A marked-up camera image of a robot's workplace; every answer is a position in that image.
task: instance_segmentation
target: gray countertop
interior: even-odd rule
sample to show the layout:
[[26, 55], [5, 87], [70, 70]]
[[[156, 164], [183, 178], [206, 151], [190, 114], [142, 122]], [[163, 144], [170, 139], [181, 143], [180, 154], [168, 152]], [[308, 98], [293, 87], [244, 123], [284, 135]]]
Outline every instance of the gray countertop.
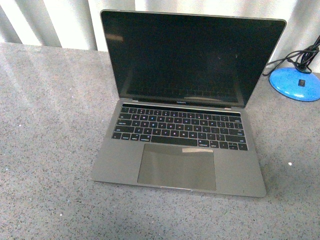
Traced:
[[107, 52], [0, 43], [1, 240], [319, 239], [320, 100], [260, 79], [264, 198], [92, 181], [117, 100]]

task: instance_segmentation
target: white curtain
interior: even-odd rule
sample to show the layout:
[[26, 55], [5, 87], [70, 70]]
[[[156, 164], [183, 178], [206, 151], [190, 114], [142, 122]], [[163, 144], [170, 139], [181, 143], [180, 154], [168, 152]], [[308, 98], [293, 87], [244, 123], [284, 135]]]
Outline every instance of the white curtain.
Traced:
[[0, 0], [0, 42], [107, 51], [103, 9], [284, 19], [273, 60], [320, 35], [320, 0]]

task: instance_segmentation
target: black switch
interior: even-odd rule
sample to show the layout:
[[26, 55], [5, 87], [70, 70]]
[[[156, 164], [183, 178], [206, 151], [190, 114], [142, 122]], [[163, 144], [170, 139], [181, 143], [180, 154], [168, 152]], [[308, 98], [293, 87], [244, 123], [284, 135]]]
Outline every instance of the black switch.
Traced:
[[300, 87], [304, 87], [305, 85], [306, 85], [306, 80], [299, 79], [298, 86], [300, 86]]

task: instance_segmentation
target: silver laptop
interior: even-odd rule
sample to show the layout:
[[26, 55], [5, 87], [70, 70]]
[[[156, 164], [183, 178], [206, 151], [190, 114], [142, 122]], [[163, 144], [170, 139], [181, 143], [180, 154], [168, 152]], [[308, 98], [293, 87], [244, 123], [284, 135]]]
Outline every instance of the silver laptop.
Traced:
[[103, 10], [119, 94], [99, 182], [264, 197], [245, 106], [286, 22]]

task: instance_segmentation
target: laptop lid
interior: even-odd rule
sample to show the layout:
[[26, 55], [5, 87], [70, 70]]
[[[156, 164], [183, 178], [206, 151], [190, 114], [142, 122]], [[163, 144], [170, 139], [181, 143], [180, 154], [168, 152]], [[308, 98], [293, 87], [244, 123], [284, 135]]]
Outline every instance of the laptop lid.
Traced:
[[286, 22], [103, 10], [120, 98], [209, 107], [247, 104]]

